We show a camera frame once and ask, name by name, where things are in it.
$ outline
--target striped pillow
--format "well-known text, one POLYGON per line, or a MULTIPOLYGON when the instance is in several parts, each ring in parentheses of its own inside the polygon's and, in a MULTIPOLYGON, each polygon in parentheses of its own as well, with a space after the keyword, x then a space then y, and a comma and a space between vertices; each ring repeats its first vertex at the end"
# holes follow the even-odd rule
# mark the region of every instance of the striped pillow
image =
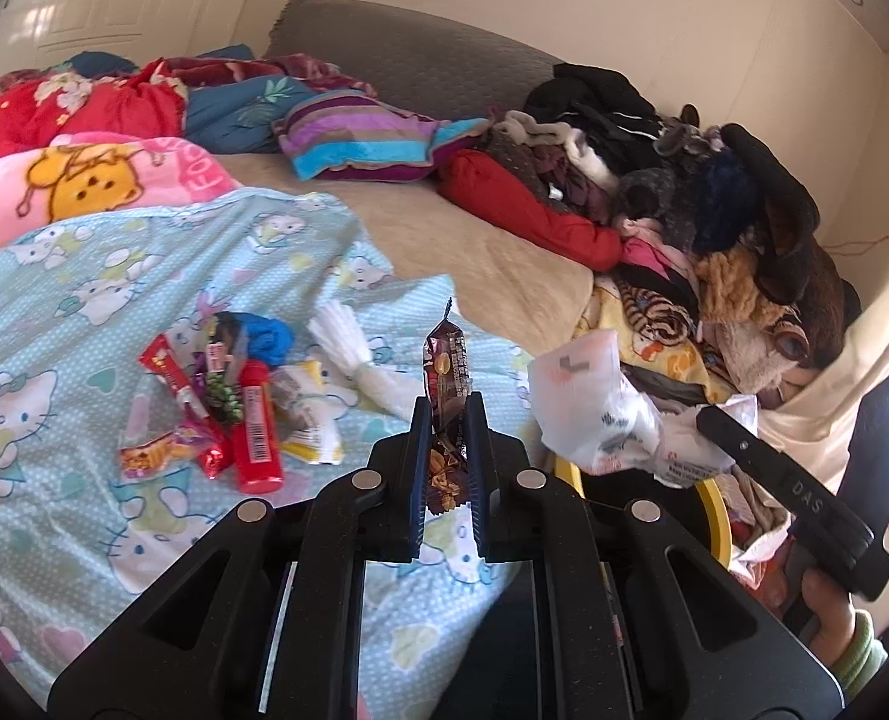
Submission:
POLYGON ((302 181, 322 172, 327 178, 414 181, 490 126, 489 119, 438 122, 337 89, 295 105, 273 129, 302 181))

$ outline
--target wall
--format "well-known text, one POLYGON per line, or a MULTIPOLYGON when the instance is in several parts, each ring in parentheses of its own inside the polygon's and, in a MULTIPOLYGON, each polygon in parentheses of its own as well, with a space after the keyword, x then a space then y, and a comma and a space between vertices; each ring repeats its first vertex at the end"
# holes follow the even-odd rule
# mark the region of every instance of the wall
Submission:
MULTIPOLYGON (((875 241, 889 235, 889 52, 885 55, 884 82, 876 105, 868 143, 854 172, 842 211, 822 237, 825 245, 849 241, 875 241)), ((865 245, 849 245, 839 251, 858 253, 865 245)), ((867 305, 889 266, 889 241, 863 256, 836 256, 841 276, 854 284, 867 305)))
MULTIPOLYGON (((811 189, 831 225, 864 148, 883 55, 836 0, 371 0, 623 71, 662 112, 738 121, 811 189)), ((287 0, 247 0, 235 40, 263 50, 287 0)))

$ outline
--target light blue hello kitty blanket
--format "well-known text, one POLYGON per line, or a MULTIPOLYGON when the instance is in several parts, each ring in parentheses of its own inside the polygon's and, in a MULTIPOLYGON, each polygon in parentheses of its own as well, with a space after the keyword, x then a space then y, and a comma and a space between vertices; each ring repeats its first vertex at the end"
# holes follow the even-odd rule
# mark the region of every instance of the light blue hello kitty blanket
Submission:
MULTIPOLYGON (((49 685, 168 565, 240 501, 233 471, 195 464, 125 483, 116 450, 172 429, 177 410, 137 357, 166 331, 181 350, 217 311, 284 319, 292 361, 318 357, 346 459, 287 459, 276 506, 312 497, 408 425, 363 401, 305 324, 352 306, 382 365, 421 375, 424 337, 454 287, 399 281, 356 215, 325 194, 244 188, 181 210, 52 225, 0 251, 0 658, 41 704, 49 685)), ((527 359, 458 319, 492 427, 529 432, 527 359)), ((370 565, 361 693, 375 720, 427 717, 511 577, 479 560, 469 509, 430 521, 420 560, 370 565)))

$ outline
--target brown snack wrapper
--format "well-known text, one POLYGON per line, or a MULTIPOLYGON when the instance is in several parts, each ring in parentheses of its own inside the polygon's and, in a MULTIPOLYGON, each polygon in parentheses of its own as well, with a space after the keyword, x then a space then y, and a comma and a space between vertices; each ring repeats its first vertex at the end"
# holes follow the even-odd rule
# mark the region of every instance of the brown snack wrapper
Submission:
POLYGON ((424 343, 424 385, 435 429, 427 481, 427 505, 432 514, 450 512, 469 500, 462 415, 471 377, 465 333, 447 319, 451 305, 448 300, 444 319, 424 343))

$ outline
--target silver bolt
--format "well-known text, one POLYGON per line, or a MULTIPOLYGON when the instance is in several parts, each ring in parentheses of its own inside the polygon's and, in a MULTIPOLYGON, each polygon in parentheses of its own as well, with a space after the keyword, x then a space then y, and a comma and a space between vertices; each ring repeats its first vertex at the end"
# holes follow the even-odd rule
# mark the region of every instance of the silver bolt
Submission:
POLYGON ((381 483, 381 474, 371 469, 358 471, 351 477, 351 484, 358 490, 374 490, 381 483))
POLYGON ((634 501, 630 505, 630 512, 641 522, 657 522, 661 517, 661 509, 654 501, 634 501))
POLYGON ((265 504, 264 501, 259 501, 257 498, 244 501, 244 503, 238 507, 238 519, 240 519, 241 522, 259 522, 264 519, 264 515, 267 513, 268 504, 265 504))
POLYGON ((517 483, 528 490, 540 490, 548 483, 548 478, 537 469, 525 469, 518 472, 517 483))

